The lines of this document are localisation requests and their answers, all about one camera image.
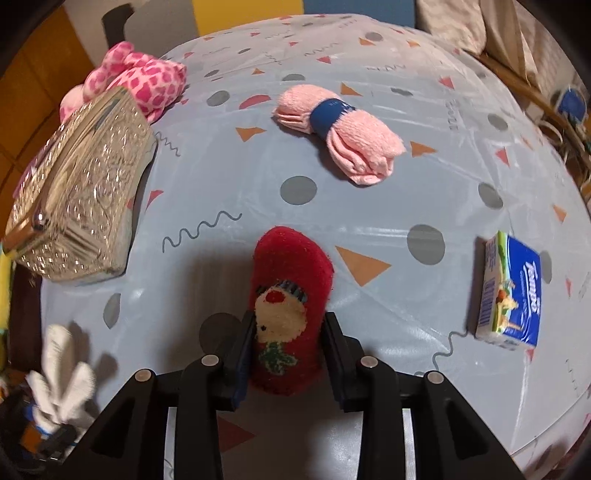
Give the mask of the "red christmas sock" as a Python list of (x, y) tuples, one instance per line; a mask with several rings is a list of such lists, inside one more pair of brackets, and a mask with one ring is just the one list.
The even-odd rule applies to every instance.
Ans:
[(317, 243), (276, 226), (254, 249), (249, 310), (256, 316), (252, 383), (266, 393), (300, 394), (322, 373), (320, 335), (335, 270)]

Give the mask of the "blue Tempo tissue pack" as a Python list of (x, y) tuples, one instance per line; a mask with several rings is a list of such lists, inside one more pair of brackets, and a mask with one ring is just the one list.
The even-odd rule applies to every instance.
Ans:
[(539, 254), (499, 231), (486, 242), (475, 336), (508, 350), (537, 347), (542, 313)]

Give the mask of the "pink towel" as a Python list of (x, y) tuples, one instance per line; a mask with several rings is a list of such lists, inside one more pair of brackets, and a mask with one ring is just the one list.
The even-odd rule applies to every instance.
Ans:
[(406, 152), (403, 140), (382, 120), (319, 86), (301, 84), (285, 90), (273, 118), (287, 129), (321, 138), (335, 166), (359, 186), (389, 178), (394, 160)]

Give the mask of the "yellow sponge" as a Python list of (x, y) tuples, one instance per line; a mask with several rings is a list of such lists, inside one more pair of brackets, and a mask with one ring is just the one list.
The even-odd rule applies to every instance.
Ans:
[(10, 302), (12, 295), (12, 279), (14, 267), (11, 259), (1, 252), (0, 258), (0, 369), (4, 370), (7, 363), (6, 338), (10, 318)]

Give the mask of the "patterned plastic tablecloth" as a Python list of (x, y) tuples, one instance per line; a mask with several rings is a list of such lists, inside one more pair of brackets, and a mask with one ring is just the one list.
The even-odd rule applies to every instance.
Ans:
[[(155, 124), (126, 272), (45, 283), (42, 319), (70, 327), (104, 407), (141, 368), (188, 365), (242, 318), (252, 252), (287, 225), (335, 267), (329, 309), (396, 370), (446, 375), (530, 479), (590, 420), (590, 217), (565, 165), (473, 57), (360, 16), (297, 16), (217, 32), (168, 52), (187, 89)], [(271, 118), (310, 83), (384, 121), (407, 151), (361, 188), (318, 139)], [(507, 232), (542, 259), (533, 352), (469, 331), (483, 243)]]

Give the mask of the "ornate silver tissue box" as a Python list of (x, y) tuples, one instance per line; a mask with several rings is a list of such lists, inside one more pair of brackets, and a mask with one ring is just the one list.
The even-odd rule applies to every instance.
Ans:
[(53, 282), (121, 275), (134, 236), (133, 202), (157, 140), (127, 89), (72, 113), (24, 174), (4, 253)]

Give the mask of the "pink spotted plush toy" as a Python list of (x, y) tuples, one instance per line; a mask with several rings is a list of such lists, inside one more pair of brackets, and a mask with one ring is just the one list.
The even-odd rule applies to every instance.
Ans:
[(181, 97), (185, 85), (185, 65), (138, 52), (132, 43), (122, 41), (106, 52), (82, 84), (64, 95), (60, 122), (107, 90), (121, 86), (129, 91), (146, 120), (154, 123)]

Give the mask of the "wooden bench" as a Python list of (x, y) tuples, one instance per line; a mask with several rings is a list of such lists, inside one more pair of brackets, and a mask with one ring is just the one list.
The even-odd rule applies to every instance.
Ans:
[(570, 122), (563, 115), (558, 114), (537, 89), (487, 54), (473, 55), (473, 57), (491, 70), (513, 93), (517, 93), (537, 105), (547, 117), (552, 119), (566, 133), (567, 138), (578, 153), (585, 160), (588, 160), (589, 155), (586, 152), (584, 143)]

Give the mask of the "blue folding chair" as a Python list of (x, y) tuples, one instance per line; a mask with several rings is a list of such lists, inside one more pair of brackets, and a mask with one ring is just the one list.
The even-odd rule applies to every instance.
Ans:
[(587, 103), (578, 88), (568, 85), (558, 97), (556, 110), (559, 114), (582, 123), (587, 115)]

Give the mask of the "grey yellow blue chair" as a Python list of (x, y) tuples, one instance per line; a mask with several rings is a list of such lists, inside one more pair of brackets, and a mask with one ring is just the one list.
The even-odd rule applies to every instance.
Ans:
[(146, 1), (122, 24), (124, 38), (144, 51), (166, 52), (200, 35), (300, 14), (360, 14), (413, 27), (413, 1)]

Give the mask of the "wooden wardrobe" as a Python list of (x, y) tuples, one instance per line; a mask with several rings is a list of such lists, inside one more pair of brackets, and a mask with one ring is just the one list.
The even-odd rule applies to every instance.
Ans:
[(32, 32), (1, 75), (1, 225), (21, 175), (60, 124), (63, 96), (93, 69), (64, 7)]

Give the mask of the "pink patterned curtain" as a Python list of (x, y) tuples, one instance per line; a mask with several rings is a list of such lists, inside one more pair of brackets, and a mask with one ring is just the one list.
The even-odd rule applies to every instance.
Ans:
[(582, 84), (550, 31), (513, 0), (417, 0), (419, 28), (473, 54), (487, 54), (543, 94)]

